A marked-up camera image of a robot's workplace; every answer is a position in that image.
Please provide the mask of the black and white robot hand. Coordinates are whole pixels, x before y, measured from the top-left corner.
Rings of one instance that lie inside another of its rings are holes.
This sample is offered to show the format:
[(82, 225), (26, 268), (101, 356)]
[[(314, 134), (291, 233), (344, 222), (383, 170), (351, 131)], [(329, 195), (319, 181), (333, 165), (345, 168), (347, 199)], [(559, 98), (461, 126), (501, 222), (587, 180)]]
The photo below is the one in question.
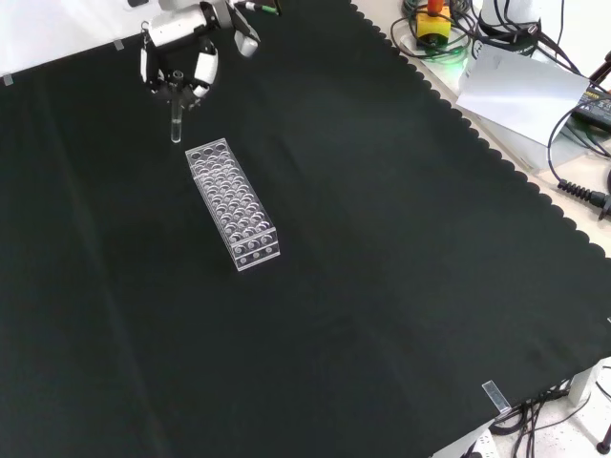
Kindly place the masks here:
[[(257, 32), (243, 16), (243, 10), (264, 11), (250, 1), (197, 1), (156, 16), (142, 30), (140, 76), (149, 92), (181, 107), (200, 104), (216, 80), (219, 51), (210, 39), (214, 31), (231, 30), (237, 50), (251, 56), (261, 43)], [(173, 69), (168, 55), (187, 45), (197, 49), (192, 72)]]

